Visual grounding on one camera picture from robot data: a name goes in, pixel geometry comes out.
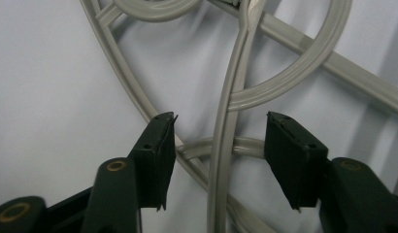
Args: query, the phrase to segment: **curved plastic rod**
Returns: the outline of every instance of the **curved plastic rod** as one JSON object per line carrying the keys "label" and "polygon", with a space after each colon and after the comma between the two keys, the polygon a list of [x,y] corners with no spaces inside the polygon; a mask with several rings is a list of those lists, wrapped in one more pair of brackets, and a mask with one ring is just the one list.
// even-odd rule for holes
{"label": "curved plastic rod", "polygon": [[127,15],[142,21],[159,22],[181,17],[202,0],[165,0],[150,2],[144,0],[114,0]]}
{"label": "curved plastic rod", "polygon": [[238,113],[228,113],[232,91],[245,86],[246,71],[254,34],[266,0],[244,0],[240,5],[240,32],[232,52],[217,110],[211,153],[208,192],[208,232],[225,232],[229,170]]}
{"label": "curved plastic rod", "polygon": [[[123,55],[117,47],[116,41],[112,32],[108,28],[101,27],[96,16],[100,16],[101,9],[97,0],[81,0],[84,12],[87,19],[103,49],[106,57],[114,69],[117,78],[122,84],[126,94],[132,100],[136,109],[142,115],[145,121],[149,121],[152,117],[158,114],[157,110],[151,104],[146,94],[142,91],[137,80],[132,74],[127,65]],[[176,136],[175,143],[179,147],[183,145],[182,141]],[[208,187],[208,170],[200,159],[185,160],[179,152],[177,152],[177,160],[184,168],[184,170],[202,187]],[[235,198],[228,196],[228,211],[232,217],[233,223],[237,228],[244,233],[274,233],[271,227],[263,223],[257,216],[253,215],[244,206],[241,205]]]}
{"label": "curved plastic rod", "polygon": [[[213,138],[206,138],[192,143],[186,143],[177,148],[184,159],[190,160],[211,154]],[[236,137],[233,142],[234,154],[265,159],[264,142],[258,139]]]}
{"label": "curved plastic rod", "polygon": [[255,107],[290,90],[320,66],[339,40],[345,27],[351,0],[333,0],[328,15],[311,47],[272,79],[231,95],[229,111]]}
{"label": "curved plastic rod", "polygon": [[[216,0],[208,1],[223,9],[228,14],[234,17],[238,16],[238,10],[230,5]],[[269,14],[264,14],[259,24],[259,29],[269,38],[298,54],[302,54],[308,50],[314,42],[311,37]],[[391,85],[334,51],[322,63],[322,67],[385,105],[393,113],[398,114],[398,88],[396,86]]]}

